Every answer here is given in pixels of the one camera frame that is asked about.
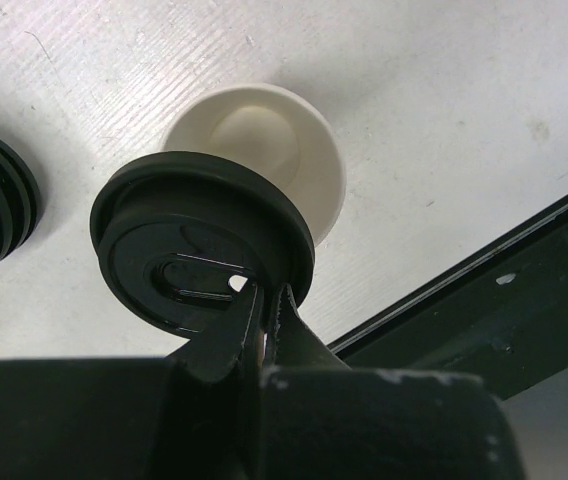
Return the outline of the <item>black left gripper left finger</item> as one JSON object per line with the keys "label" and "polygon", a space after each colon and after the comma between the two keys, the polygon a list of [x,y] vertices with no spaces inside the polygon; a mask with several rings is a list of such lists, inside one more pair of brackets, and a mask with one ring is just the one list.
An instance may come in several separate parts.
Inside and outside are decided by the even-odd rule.
{"label": "black left gripper left finger", "polygon": [[221,382],[243,363],[245,353],[260,350],[263,310],[264,289],[247,282],[220,319],[172,353],[171,362],[195,380]]}

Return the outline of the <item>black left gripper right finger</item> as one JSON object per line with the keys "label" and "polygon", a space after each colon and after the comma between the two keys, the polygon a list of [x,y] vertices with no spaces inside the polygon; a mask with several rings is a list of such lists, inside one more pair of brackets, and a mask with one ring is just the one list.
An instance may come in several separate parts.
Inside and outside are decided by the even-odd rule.
{"label": "black left gripper right finger", "polygon": [[282,368],[350,371],[300,318],[289,284],[278,287],[265,327],[264,372]]}

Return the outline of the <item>black plastic cup lid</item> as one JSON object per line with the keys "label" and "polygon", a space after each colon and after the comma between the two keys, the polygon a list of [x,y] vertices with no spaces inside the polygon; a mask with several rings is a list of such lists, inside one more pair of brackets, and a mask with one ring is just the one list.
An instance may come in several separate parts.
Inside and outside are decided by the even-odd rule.
{"label": "black plastic cup lid", "polygon": [[186,339],[233,305],[234,276],[267,293],[287,284],[297,303],[313,277],[313,239],[293,202],[249,168],[209,154],[160,152],[120,168],[95,198],[90,236],[118,301]]}

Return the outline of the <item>brown paper coffee cup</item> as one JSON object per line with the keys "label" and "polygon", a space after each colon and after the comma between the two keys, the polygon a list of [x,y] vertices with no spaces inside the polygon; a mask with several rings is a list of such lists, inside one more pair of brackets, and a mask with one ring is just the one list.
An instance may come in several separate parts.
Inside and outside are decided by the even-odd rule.
{"label": "brown paper coffee cup", "polygon": [[341,212],[347,177],[333,129],[312,104],[283,87],[253,83],[207,91],[177,113],[161,145],[218,156],[261,175],[299,210],[315,245]]}

